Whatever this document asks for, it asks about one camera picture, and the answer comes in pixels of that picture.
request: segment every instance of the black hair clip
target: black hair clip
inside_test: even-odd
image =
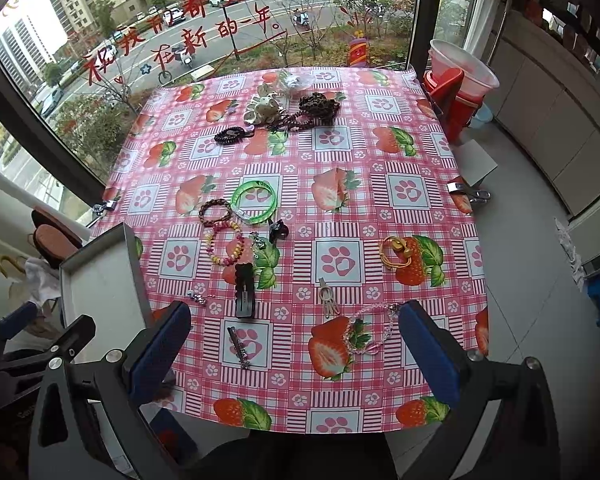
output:
[[[229,146],[236,142],[242,142],[245,137],[253,137],[255,128],[251,127],[245,130],[241,126],[231,126],[222,130],[219,134],[214,136],[215,142],[221,146]]]
[[[235,264],[235,317],[253,317],[254,292],[253,264]]]
[[[274,246],[276,242],[280,240],[285,240],[286,237],[289,236],[289,227],[285,225],[282,220],[278,220],[277,222],[273,222],[271,218],[269,221],[269,242]]]

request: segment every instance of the checkered tablecloth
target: checkered tablecloth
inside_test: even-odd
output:
[[[94,234],[126,222],[142,242],[140,264],[152,308],[173,300],[191,305],[192,329],[173,364],[177,388],[163,406],[247,427],[267,427],[269,417],[273,431],[398,430],[403,424],[396,411],[409,401],[428,399],[427,383],[397,327],[378,354],[356,356],[340,380],[318,375],[308,352],[311,328],[326,321],[318,279],[332,287],[344,316],[370,304],[417,299],[464,348],[474,348],[475,316],[486,307],[475,225],[446,192],[446,183],[458,176],[456,162],[439,123],[418,106],[424,96],[413,70],[291,71],[313,75],[313,91],[330,92],[329,97],[342,92],[345,98],[333,126],[292,133],[286,142],[269,138],[263,143],[258,136],[258,141],[221,147],[213,140],[228,126],[244,125],[246,104],[257,86],[270,80],[270,72],[157,89],[125,141],[107,186],[108,196],[120,195],[118,209]],[[298,101],[297,96],[285,105],[295,112]],[[376,134],[388,127],[410,134],[413,154],[407,156],[405,146],[396,150],[386,135]],[[158,144],[170,148],[152,151]],[[345,205],[331,212],[318,206],[312,185],[315,177],[335,168],[348,172],[348,181],[357,181],[357,187],[346,189]],[[194,191],[189,184],[196,208],[181,215],[177,193],[199,176]],[[267,180],[276,190],[274,219],[283,219],[290,236],[278,243],[275,285],[256,291],[255,318],[238,320],[230,271],[206,254],[197,212],[207,200],[229,199],[237,186],[255,179]],[[241,205],[261,210],[270,200],[266,192],[254,192]],[[244,226],[245,235],[252,230]],[[256,230],[266,236],[268,227]],[[428,276],[421,285],[400,283],[378,253],[379,241],[391,235],[435,241],[443,253],[444,282],[431,286]],[[230,230],[222,232],[216,253],[224,256],[233,237]],[[188,290],[209,296],[206,306],[188,300]],[[366,331],[379,338],[386,326],[382,308],[364,321]],[[238,366],[227,326],[239,330],[250,370]],[[219,399],[233,399],[221,406],[233,419],[219,416]]]

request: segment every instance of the pink beaded bracelet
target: pink beaded bracelet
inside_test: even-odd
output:
[[[235,231],[235,239],[238,240],[238,246],[234,249],[234,252],[231,253],[231,255],[229,255],[226,258],[221,258],[220,256],[216,256],[214,254],[214,249],[213,249],[213,244],[214,244],[214,237],[222,230],[227,229],[227,228],[231,228]],[[205,240],[206,240],[206,254],[209,255],[209,257],[211,258],[211,261],[213,263],[215,263],[216,265],[220,265],[220,266],[225,266],[228,267],[230,265],[233,265],[235,262],[237,262],[240,259],[240,255],[242,254],[242,250],[244,249],[244,237],[242,236],[242,229],[240,229],[240,226],[233,221],[222,221],[222,222],[216,222],[215,224],[213,224],[211,226],[211,230],[207,231],[205,233]]]

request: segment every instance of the green bangle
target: green bangle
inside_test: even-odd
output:
[[[257,216],[247,216],[247,214],[238,207],[238,202],[240,202],[240,198],[248,189],[252,189],[254,187],[266,189],[267,191],[269,191],[270,195],[273,197],[273,201],[264,213],[259,214]],[[269,184],[269,182],[265,182],[264,180],[250,180],[248,182],[245,182],[241,186],[238,186],[238,189],[236,189],[234,191],[234,194],[231,196],[231,209],[234,212],[234,214],[247,224],[251,225],[260,224],[264,222],[267,218],[273,215],[273,212],[276,210],[277,207],[278,199],[276,197],[276,192],[273,191],[271,184]]]

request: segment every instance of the plastic bucket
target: plastic bucket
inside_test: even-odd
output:
[[[464,70],[464,81],[460,91],[472,100],[481,102],[489,90],[500,86],[496,75],[462,48],[442,40],[431,40],[431,71],[439,78],[449,68]]]

